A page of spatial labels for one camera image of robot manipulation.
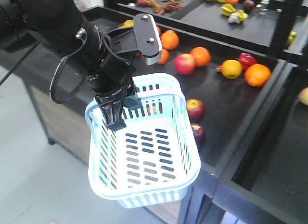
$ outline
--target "red pepper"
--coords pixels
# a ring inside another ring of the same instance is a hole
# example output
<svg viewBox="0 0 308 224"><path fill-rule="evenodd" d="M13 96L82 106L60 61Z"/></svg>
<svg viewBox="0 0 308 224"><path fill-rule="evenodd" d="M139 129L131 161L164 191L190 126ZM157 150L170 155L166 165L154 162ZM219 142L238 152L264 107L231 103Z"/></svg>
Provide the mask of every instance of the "red pepper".
<svg viewBox="0 0 308 224"><path fill-rule="evenodd" d="M221 70L222 70L222 65L219 65L214 69L214 71L217 71L217 72L221 72Z"/></svg>
<svg viewBox="0 0 308 224"><path fill-rule="evenodd" d="M241 53L239 57L239 62L242 64L243 70L246 70L253 64L258 63L258 61L251 54L248 53Z"/></svg>

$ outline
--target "orange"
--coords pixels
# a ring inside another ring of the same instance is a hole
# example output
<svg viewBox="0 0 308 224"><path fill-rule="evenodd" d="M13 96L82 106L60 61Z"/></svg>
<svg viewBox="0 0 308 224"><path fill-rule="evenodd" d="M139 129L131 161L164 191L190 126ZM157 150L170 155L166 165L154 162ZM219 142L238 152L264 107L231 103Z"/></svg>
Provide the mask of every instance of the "orange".
<svg viewBox="0 0 308 224"><path fill-rule="evenodd" d="M242 73L242 64L234 59L226 60L222 63L221 72L227 79L235 79Z"/></svg>
<svg viewBox="0 0 308 224"><path fill-rule="evenodd" d="M270 69L262 64L254 64L245 71L245 79L250 86L262 87L270 78Z"/></svg>
<svg viewBox="0 0 308 224"><path fill-rule="evenodd" d="M180 39L174 30L167 30L161 35L162 45L166 50L173 50L180 44Z"/></svg>
<svg viewBox="0 0 308 224"><path fill-rule="evenodd" d="M169 59L169 52L166 49L162 49L162 58L157 62L157 64L165 64Z"/></svg>
<svg viewBox="0 0 308 224"><path fill-rule="evenodd" d="M212 59L210 52L204 47L195 47L190 54L194 57L196 66L205 66Z"/></svg>

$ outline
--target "white floor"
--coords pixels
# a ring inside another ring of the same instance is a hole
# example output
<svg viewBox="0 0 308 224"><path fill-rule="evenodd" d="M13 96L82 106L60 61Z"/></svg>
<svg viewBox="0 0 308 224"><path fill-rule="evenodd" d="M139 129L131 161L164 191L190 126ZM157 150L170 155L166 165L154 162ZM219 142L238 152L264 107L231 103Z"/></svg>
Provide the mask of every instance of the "white floor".
<svg viewBox="0 0 308 224"><path fill-rule="evenodd" d="M47 144L21 79L0 86L0 224L145 223L161 222L95 195L87 165Z"/></svg>

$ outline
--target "black tray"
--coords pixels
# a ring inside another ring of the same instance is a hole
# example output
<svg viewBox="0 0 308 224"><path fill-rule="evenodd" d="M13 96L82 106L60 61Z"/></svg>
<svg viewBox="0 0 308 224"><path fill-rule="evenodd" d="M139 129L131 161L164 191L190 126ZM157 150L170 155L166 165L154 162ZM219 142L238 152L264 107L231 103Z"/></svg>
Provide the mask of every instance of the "black tray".
<svg viewBox="0 0 308 224"><path fill-rule="evenodd" d="M84 12L84 15L105 31L116 28L118 24L132 18L130 15L101 7ZM160 27L162 31L173 29L164 25L160 25ZM204 102L206 112L200 123L206 130L206 142L204 146L200 147L200 156L203 169L208 174L213 175L214 177L212 178L215 179L221 175L237 147L236 143L242 137L243 130L247 129L251 119L270 92L272 84L285 65L285 61L270 59L262 54L250 52L260 63L273 70L271 79L263 88L254 88L245 82L243 75L237 79L230 80L224 78L220 73L214 72L216 66L220 65L224 60L237 58L241 52L248 52L248 50L185 31L173 30L180 37L180 46L176 50L170 51L169 62L163 66L156 64L146 66L145 60L142 58L136 59L134 64L137 71L134 75L155 72L169 73L178 79L187 99L198 98ZM180 53L188 53L197 46L208 48L212 54L212 61L206 67L198 68L191 76L177 74L174 69L175 57ZM20 53L11 55L2 55L1 53L3 58L0 59L0 64L7 66L14 59L18 59L20 55ZM27 84L39 87L43 93L48 94L49 83L58 62L57 58L40 47L24 61L17 74ZM77 78L74 76L73 71L68 69L65 72L66 75L59 82L60 93L67 93L76 85ZM89 88L85 88L76 98L65 105L83 116L84 108L90 100L92 100L91 92ZM45 120L45 127L48 126L48 122L55 122L54 118L46 118L44 114L41 115L41 119ZM50 138L61 143L61 140L56 136L51 136Z"/></svg>
<svg viewBox="0 0 308 224"><path fill-rule="evenodd" d="M244 222L308 223L305 87L308 72L288 64L220 180L214 202Z"/></svg>
<svg viewBox="0 0 308 224"><path fill-rule="evenodd" d="M259 15L258 9L255 8L243 23L229 24L228 17L221 13L221 6L222 3L200 1L200 5L181 18L181 21L201 29L255 43L260 47L270 46L279 17L277 11L268 10L266 15ZM242 9L243 5L238 4L236 8ZM299 32L304 20L303 17L298 17L293 31Z"/></svg>

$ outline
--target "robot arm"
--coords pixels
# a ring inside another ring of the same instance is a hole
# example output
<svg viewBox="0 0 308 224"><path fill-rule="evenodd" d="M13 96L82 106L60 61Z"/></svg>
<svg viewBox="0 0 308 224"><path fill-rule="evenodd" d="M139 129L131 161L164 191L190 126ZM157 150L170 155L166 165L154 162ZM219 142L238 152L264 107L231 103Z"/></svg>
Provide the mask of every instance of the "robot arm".
<svg viewBox="0 0 308 224"><path fill-rule="evenodd" d="M53 101L71 98L55 98L58 78L67 63L83 77L80 87L89 82L107 126L113 131L125 127L123 106L139 104L131 76L133 57L141 52L147 64L160 59L161 43L151 15L139 14L134 26L105 34L83 16L74 0L0 0L0 49L26 33L61 59L51 82Z"/></svg>

